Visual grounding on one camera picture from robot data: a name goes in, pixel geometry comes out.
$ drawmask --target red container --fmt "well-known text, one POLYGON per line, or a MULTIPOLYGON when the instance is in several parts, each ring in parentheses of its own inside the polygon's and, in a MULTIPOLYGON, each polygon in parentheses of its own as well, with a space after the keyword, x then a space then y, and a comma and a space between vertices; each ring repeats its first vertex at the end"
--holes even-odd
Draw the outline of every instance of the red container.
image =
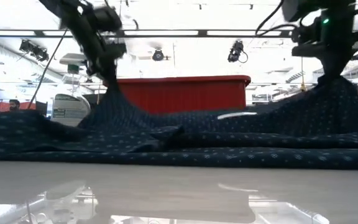
POLYGON ((246 107, 246 75, 120 79, 127 99, 150 113, 246 107))

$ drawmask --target dark blue tablecloth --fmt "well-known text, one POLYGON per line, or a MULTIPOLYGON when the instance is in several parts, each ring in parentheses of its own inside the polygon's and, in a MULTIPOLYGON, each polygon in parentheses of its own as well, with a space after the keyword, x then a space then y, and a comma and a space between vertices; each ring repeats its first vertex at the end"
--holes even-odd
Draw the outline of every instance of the dark blue tablecloth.
POLYGON ((78 128, 0 113, 0 160, 358 169, 358 94, 344 78, 244 111, 257 114, 151 115, 112 86, 78 128))

